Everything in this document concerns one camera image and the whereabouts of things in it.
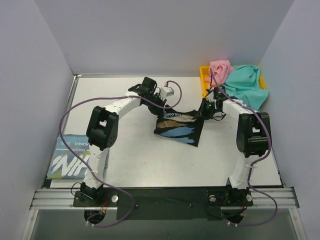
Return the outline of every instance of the yellow basket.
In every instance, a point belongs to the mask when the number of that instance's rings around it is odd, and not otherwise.
[[[207,89],[209,86],[209,82],[206,82],[205,80],[209,77],[209,66],[201,66],[200,67],[200,80],[202,84],[202,94],[203,96],[207,95]],[[259,76],[259,86],[261,89],[267,89],[267,86],[264,81],[264,77],[260,74]]]

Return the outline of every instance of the blue folded cloth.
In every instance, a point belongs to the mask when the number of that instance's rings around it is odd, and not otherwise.
[[[258,111],[269,95],[269,90],[259,87],[260,69],[253,65],[233,66],[224,82],[226,93],[230,97],[242,100],[244,104]]]

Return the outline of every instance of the wall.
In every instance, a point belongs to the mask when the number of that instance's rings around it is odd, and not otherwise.
[[[318,0],[295,0],[261,61],[274,153],[310,240],[320,236],[319,11]]]
[[[0,233],[20,238],[73,80],[33,0],[0,3]]]
[[[198,76],[260,62],[294,0],[35,0],[77,74]]]

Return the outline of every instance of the pink towel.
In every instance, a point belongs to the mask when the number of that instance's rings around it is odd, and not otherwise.
[[[223,84],[229,73],[232,73],[235,69],[230,65],[229,60],[219,60],[219,61],[212,61],[210,62],[209,66],[209,77],[205,80],[205,82],[211,81],[211,74],[210,69],[212,69],[212,72],[214,74],[214,77],[219,85]],[[212,81],[211,86],[216,86],[215,82]]]

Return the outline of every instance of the white table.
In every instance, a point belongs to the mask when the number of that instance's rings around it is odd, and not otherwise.
[[[163,86],[166,80],[178,82],[183,90],[182,100],[175,110],[188,112],[198,109],[202,87],[198,77],[151,77]],[[80,77],[72,104],[96,97],[123,96],[143,77]],[[174,104],[179,97],[168,99]],[[92,109],[113,101],[99,100],[74,109],[65,128],[65,134],[85,135]],[[117,187],[200,187],[225,186],[236,166],[237,123],[230,117],[222,121],[205,121],[199,145],[176,142],[153,134],[157,117],[146,106],[140,106],[119,122],[118,138],[110,150],[104,181]],[[254,186],[281,185],[273,154],[257,164],[251,183]]]

